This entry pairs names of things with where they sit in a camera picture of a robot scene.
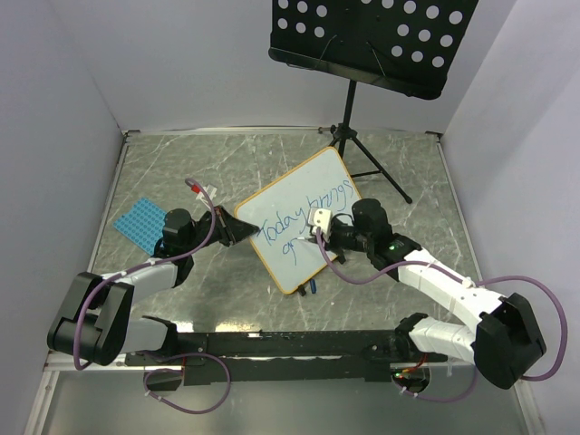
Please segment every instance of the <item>gray marble floor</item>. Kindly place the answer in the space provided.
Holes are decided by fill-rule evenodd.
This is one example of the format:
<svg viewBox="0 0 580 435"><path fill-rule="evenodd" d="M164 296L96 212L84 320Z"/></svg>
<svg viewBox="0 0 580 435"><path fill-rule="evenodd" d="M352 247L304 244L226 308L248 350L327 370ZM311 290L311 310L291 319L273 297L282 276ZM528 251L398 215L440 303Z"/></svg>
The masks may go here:
<svg viewBox="0 0 580 435"><path fill-rule="evenodd" d="M377 198L393 228L466 276L476 276L468 242L434 136L399 132L361 134L360 139L414 199L408 205L382 176L357 179L366 198ZM306 160L330 141L328 134L131 134L93 271L133 266L147 254L118 233L112 222L142 197L165 210L205 211L185 186L185 177L217 186L216 202L233 212L236 204ZM351 143L345 162L351 172L372 164ZM374 272L363 254L348 253L342 266L351 276ZM213 245L195 256L181 286L143 300L133 315L171 320L180 331L300 331L393 328L408 314L441 320L450 314L427 296L382 277L349 285L326 268L316 276L318 292L283 295L247 242Z"/></svg>

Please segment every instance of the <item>cable connector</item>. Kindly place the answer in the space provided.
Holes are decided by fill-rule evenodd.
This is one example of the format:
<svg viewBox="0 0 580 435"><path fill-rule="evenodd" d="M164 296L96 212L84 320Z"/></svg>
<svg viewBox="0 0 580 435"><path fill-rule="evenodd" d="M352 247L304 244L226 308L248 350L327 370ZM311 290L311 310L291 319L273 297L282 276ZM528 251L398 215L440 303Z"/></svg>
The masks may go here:
<svg viewBox="0 0 580 435"><path fill-rule="evenodd" d="M211 199L211 200L213 200L213 198L218 193L218 188L211 185L211 184L208 184L203 189L208 193L209 199ZM204 205L208 208L208 210L210 210L211 208L209 207L208 200L203 195L203 193L201 193L201 190L199 189L199 187L194 184L193 186L191 186L191 190L193 190L194 193L198 194L196 196L196 199L199 199L201 202L203 202Z"/></svg>

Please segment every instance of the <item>perforated metal sheet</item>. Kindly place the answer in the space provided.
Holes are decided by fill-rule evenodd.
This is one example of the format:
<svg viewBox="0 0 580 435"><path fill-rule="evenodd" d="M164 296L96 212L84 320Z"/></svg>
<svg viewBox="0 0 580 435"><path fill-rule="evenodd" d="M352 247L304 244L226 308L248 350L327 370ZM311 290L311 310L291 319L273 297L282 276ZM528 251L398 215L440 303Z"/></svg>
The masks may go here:
<svg viewBox="0 0 580 435"><path fill-rule="evenodd" d="M272 3L272 59L432 100L478 0Z"/></svg>

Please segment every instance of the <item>wire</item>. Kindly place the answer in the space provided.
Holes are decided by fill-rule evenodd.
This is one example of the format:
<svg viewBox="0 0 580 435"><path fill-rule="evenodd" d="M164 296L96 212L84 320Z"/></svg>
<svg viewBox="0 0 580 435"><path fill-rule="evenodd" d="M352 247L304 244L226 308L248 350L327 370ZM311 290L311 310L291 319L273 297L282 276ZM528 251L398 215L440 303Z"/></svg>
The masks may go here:
<svg viewBox="0 0 580 435"><path fill-rule="evenodd" d="M419 362L417 363L417 365L415 365L414 367L409 367L408 369L403 369L402 372L403 373L413 373L426 362L427 362L427 354L424 353L423 356L420 358Z"/></svg>
<svg viewBox="0 0 580 435"><path fill-rule="evenodd" d="M84 324L84 318L87 314L87 311L89 310L89 306L91 305L92 300L96 297L96 295L108 283L111 283L113 281L117 281L118 279L120 279L126 275L130 275L130 274L137 272L138 270L144 269L146 267L151 267L151 266L155 266L155 265L163 265L165 263L171 263L171 262L180 260L182 258L185 258L186 256L192 256L193 254L198 252L202 247L204 247L206 245L206 243L209 241L209 238L213 234L214 228L216 227L216 210L214 209L214 205L211 202L211 198L209 197L208 193L203 189L203 186L201 186L199 183L197 183L194 179L186 179L185 183L190 187L197 186L199 188L199 191L203 194L203 196L206 198L206 200L208 202L209 211L211 212L211 225L209 226L208 235L206 236L206 238L203 239L203 241L198 246L194 247L193 249L186 252L185 254L181 254L178 256L172 256L170 258L157 259L154 262L147 262L147 263L143 263L143 264L140 264L137 266L130 267L127 270L120 271L119 273L117 273L113 276L110 276L107 279L102 280L97 286L95 286L92 289L92 291L89 293L87 298L84 300L84 304L82 304L81 311L79 312L79 318L77 320L76 327L74 329L74 340L72 342L72 361L74 362L74 368L76 370L84 370L89 365L91 365L91 362L86 362L85 364L81 364L82 325Z"/></svg>
<svg viewBox="0 0 580 435"><path fill-rule="evenodd" d="M500 276L498 278L483 279L475 284L477 286L485 286L485 285L492 285L492 284L496 284L496 283L503 283L506 281L523 281L525 283L530 283L530 284L535 285L536 287L538 287L540 290L542 290L547 295L547 297L550 299L550 301L552 301L552 304L554 304L556 311L558 312L558 319L560 321L561 334L560 334L560 345L558 347L558 352L556 354L556 359L554 361L554 364L552 365L550 370L548 370L544 374L540 374L538 376L522 376L522 379L524 381L530 381L530 382L539 382L539 381L545 381L546 379L550 379L560 369L560 366L562 365L562 361L564 360L564 355L566 354L566 347L568 345L568 321L566 320L566 313L564 312L564 308L562 307L562 304L560 304L560 301L558 300L556 295L554 295L554 293L552 293L552 291L549 288L547 288L545 285L543 285L542 283L540 283L536 279L530 278L528 276L522 276L522 275Z"/></svg>
<svg viewBox="0 0 580 435"><path fill-rule="evenodd" d="M318 248L320 249L320 253L322 254L326 264L333 270L333 272L335 272L340 278L342 278L342 280L346 281L347 283L356 284L356 285L368 284L371 281L374 281L375 279L377 279L379 276L382 276L388 272L391 272L393 269L396 269L396 268L401 267L401 266L428 266L432 269L438 270L443 275L448 276L449 278L451 278L452 280L454 280L458 283L463 282L463 280L461 278L453 275L451 272L449 272L448 270L445 270L441 266L438 266L438 265L433 264L433 263L427 263L425 261L416 261L416 260L400 261L399 263L395 263L393 265L386 266L383 270L380 270L378 273L372 275L369 278L364 278L364 279L351 278L351 277L343 274L340 270L338 270L336 265L333 264L331 259L326 254L326 251L324 250L324 242L323 242L323 239L321 236L320 228L316 229L316 242L318 243ZM530 283L532 285L535 285L537 288L542 290L542 292L544 292L547 295L547 297L550 299L550 301L552 302L552 304L554 304L554 307L556 308L556 311L558 313L558 320L560 322L560 346L558 348L556 360L554 361L554 364L552 365L552 367L546 373L541 374L539 376L522 376L522 378L521 378L524 381L532 381L532 382L544 381L546 379L549 379L552 376L554 376L557 373L557 371L560 369L560 366L562 365L562 361L564 360L564 355L566 354L566 347L567 347L567 343L568 343L568 321L566 320L566 313L564 312L564 308L562 307L562 304L560 304L560 301L558 300L556 295L554 295L554 293L549 288L547 288L544 284L540 283L536 279L530 278L528 276L522 276L522 275L501 276L498 278L490 278L490 279L484 279L484 280L478 281L475 283L475 285L478 287L481 287L484 285L492 285L492 284L502 283L502 282L506 282L506 281L524 281L526 283Z"/></svg>
<svg viewBox="0 0 580 435"><path fill-rule="evenodd" d="M419 399L420 401L434 401L437 403L453 403L455 401L462 401L463 399L467 398L472 392L475 391L475 387L478 384L478 369L476 369L475 367L473 368L473 377L471 378L471 383L469 384L469 387L462 393L459 394L455 397L449 397L449 398L443 398L443 397L431 397L431 396L426 396L424 394L416 394L414 392L410 392L407 391L406 389L403 389L397 382L393 382L395 384L395 386L399 389L399 391L402 394L405 394L406 396L410 396L412 398L415 399Z"/></svg>
<svg viewBox="0 0 580 435"><path fill-rule="evenodd" d="M183 358L185 361L185 358L189 358L192 356L209 358L210 360L213 360L216 363L219 363L219 365L221 365L221 367L224 369L224 372L226 373L226 379L227 379L226 390L224 391L224 394L221 396L219 401L217 401L215 405L213 405L205 410L201 410L201 411L188 410L187 408L183 408L183 407L179 406L178 404L173 403L172 401L168 401L164 397L159 396L157 393L153 392L147 386L147 380L149 379L149 377L153 376L156 373L175 373L175 374L181 374L181 376L183 376L182 370L157 369L157 370L154 370L152 372L147 373L145 375L145 377L143 378L143 387L145 388L145 395L150 396L157 401L165 403L166 405L170 406L174 410L185 412L186 414L195 414L195 415L207 414L208 412L215 411L217 408L219 408L224 403L224 401L226 401L226 398L229 395L229 391L231 390L231 387L232 387L232 379L231 379L231 375L229 373L229 370L227 369L226 364L223 361L221 361L219 358L217 358L217 356L210 355L209 353L203 353L203 352L182 353L180 355L170 356L168 358L159 358L158 356L155 356L155 354L151 353L151 352L145 352L145 354L151 356L152 358L157 359L161 363L164 363L167 361L172 361L172 360L177 360L179 358Z"/></svg>

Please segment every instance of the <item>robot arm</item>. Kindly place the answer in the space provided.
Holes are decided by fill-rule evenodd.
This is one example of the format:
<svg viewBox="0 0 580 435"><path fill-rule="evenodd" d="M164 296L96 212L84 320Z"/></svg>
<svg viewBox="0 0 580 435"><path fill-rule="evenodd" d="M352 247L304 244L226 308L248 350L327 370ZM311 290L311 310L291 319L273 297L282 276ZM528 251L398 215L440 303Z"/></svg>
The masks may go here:
<svg viewBox="0 0 580 435"><path fill-rule="evenodd" d="M376 199L353 204L352 225L321 209L311 210L309 223L311 234L322 234L326 249L364 252L378 270L400 262L420 262L400 266L388 274L423 292L464 324L444 323L425 314L404 319L397 330L407 334L418 350L475 363L489 381L504 389L546 352L526 298L518 294L505 297L475 287L469 278L444 266L418 243L393 233Z"/></svg>
<svg viewBox="0 0 580 435"><path fill-rule="evenodd" d="M232 217L221 206L214 210L216 225L206 246L219 242L230 247L259 230ZM163 236L148 262L154 264L163 258L188 253L208 235L210 225L209 211L196 222L185 209L171 210L165 217ZM177 345L176 325L153 317L130 319L131 307L158 291L181 285L193 266L193 257L186 256L127 274L103 288L89 306L100 312L87 314L82 323L81 357L107 365L119 353L151 350L172 355ZM48 333L49 348L73 354L74 331L85 299L96 285L113 275L116 274L82 272L73 279Z"/></svg>

